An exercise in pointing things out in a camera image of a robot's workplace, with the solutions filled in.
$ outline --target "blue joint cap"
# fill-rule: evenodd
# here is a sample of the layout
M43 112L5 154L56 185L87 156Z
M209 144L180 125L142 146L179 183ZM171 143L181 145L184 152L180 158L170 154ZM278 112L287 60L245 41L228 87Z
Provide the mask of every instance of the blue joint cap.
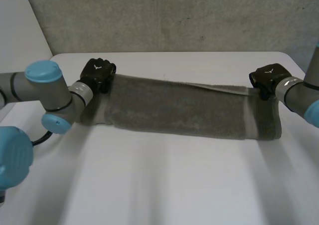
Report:
M33 145L17 127L0 127L0 191L20 184L33 162Z
M41 60L29 65L25 77L35 83L50 83L62 77L59 65L51 60Z
M319 128L319 100L312 103L304 114L305 120Z
M54 134L65 134L71 128L68 121L53 114L44 114L41 122L44 128Z

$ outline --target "folded towel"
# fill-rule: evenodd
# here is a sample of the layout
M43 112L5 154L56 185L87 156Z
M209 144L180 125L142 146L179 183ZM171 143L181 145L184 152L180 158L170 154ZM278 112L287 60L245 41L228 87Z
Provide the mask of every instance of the folded towel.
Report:
M80 117L86 125L223 139L281 136L278 100L254 88L136 78L116 74Z

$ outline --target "white table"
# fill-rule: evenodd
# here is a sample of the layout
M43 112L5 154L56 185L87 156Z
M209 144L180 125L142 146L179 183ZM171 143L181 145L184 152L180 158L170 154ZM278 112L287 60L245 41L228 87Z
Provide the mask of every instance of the white table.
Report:
M53 57L68 84L90 58L118 74L250 86L278 52L79 53ZM0 125L39 138L39 102L19 103ZM1 225L318 224L319 130L280 104L280 140L222 140L73 125L35 148L30 174L10 189Z

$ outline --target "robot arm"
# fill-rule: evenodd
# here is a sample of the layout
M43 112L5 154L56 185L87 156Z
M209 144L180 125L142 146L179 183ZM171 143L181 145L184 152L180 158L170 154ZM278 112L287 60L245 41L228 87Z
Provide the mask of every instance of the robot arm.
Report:
M252 85L260 89L262 99L276 96L292 112L319 128L319 44L303 81L279 64L259 68L249 77Z
M115 65L109 61L91 59L80 80L70 87L58 64L50 60L35 62L25 72L0 74L0 109L7 103L39 100L46 111L41 122L48 130L42 139L31 142L19 128L0 127L0 205L5 191L27 176L33 161L33 146L52 133L66 133L95 92L107 92L109 79L115 72Z

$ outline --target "gray wall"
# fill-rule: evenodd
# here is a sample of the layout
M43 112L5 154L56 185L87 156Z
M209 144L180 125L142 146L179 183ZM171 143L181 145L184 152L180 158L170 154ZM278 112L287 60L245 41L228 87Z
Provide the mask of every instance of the gray wall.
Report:
M305 69L319 0L29 0L53 54L282 51Z

